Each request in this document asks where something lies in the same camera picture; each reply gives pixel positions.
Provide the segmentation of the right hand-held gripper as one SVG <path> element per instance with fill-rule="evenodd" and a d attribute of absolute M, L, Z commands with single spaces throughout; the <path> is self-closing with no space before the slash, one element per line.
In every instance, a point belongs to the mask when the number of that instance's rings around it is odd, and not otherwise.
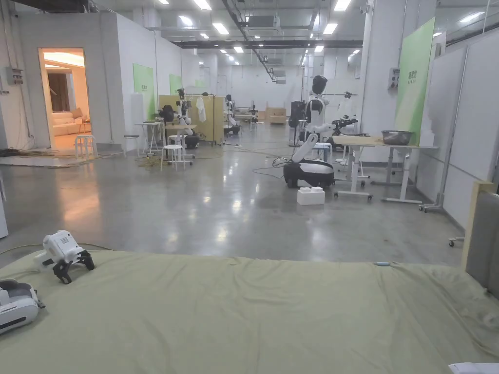
<path fill-rule="evenodd" d="M 453 363 L 448 366 L 453 374 L 498 374 L 499 363 Z"/>

